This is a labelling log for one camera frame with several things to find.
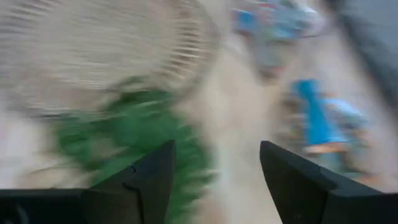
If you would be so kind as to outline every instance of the green foliage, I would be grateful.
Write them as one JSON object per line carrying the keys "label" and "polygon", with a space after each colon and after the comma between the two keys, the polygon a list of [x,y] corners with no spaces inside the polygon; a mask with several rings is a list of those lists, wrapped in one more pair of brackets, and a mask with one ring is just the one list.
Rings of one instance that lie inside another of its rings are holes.
{"label": "green foliage", "polygon": [[168,93],[157,90],[125,93],[101,116],[65,114],[58,124],[58,140],[62,153],[85,170],[96,171],[92,180],[95,184],[174,139],[177,169],[166,223],[185,224],[190,203],[201,195],[196,189],[211,178],[197,175],[206,171],[208,160],[195,130],[169,109],[169,99]]}

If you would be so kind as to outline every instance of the concrete ground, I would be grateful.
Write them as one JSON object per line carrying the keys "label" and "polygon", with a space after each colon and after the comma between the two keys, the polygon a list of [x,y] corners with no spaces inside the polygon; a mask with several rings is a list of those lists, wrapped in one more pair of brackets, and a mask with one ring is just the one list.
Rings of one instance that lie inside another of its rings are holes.
{"label": "concrete ground", "polygon": [[[228,35],[223,37],[210,75],[181,104],[201,128],[220,169],[219,179],[203,201],[198,223],[281,223],[262,175],[259,144],[261,140],[272,140],[281,93],[289,81],[301,76],[299,66],[307,54],[316,56],[324,87],[356,105],[371,120],[369,131],[377,147],[368,152],[369,169],[382,178],[375,187],[388,192],[398,190],[398,168],[394,165],[398,130],[339,28],[330,32],[316,49],[303,50],[305,42],[292,48],[285,71],[271,85],[260,82],[243,41],[228,32],[226,15],[230,2],[202,1],[220,30]],[[51,145],[46,141],[50,137],[48,129],[40,121],[6,110],[2,110],[0,122],[1,188],[53,187],[79,173],[70,169],[30,174],[32,170],[62,163],[62,158],[46,151]]]}

